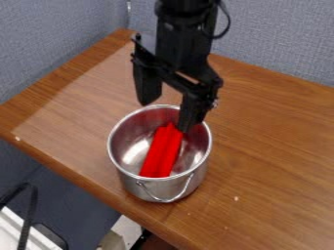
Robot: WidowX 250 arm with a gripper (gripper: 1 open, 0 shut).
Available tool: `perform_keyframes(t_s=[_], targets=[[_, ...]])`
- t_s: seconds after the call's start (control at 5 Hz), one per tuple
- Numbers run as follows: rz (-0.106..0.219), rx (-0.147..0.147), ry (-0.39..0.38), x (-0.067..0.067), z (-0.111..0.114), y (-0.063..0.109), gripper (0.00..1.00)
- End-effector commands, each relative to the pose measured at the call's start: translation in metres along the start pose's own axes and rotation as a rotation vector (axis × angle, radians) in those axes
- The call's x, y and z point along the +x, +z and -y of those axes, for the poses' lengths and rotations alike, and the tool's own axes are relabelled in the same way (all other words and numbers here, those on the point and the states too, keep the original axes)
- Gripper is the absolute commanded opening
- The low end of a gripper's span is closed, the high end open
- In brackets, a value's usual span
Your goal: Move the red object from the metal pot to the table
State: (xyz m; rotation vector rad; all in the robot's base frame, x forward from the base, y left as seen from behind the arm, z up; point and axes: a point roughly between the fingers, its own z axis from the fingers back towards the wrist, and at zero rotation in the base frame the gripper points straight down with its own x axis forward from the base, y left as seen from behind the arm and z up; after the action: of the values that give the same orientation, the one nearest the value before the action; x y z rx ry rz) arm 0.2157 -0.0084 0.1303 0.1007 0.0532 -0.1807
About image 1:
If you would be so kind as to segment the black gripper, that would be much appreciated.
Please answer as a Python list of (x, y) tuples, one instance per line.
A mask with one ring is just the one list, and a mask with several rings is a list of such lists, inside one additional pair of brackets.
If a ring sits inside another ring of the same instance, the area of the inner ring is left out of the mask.
[(133, 79), (137, 100), (151, 104), (165, 82), (183, 94), (177, 129), (187, 133), (214, 109), (222, 79), (207, 62), (215, 34), (216, 14), (157, 14), (153, 36), (133, 36)]

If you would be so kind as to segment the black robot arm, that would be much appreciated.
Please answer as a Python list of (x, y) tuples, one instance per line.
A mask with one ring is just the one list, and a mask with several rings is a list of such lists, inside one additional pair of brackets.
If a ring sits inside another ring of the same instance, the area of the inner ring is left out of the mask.
[(156, 0), (156, 34), (133, 36), (139, 103), (151, 104), (168, 85), (183, 94), (177, 129), (188, 132), (214, 108), (223, 79), (208, 65), (219, 0)]

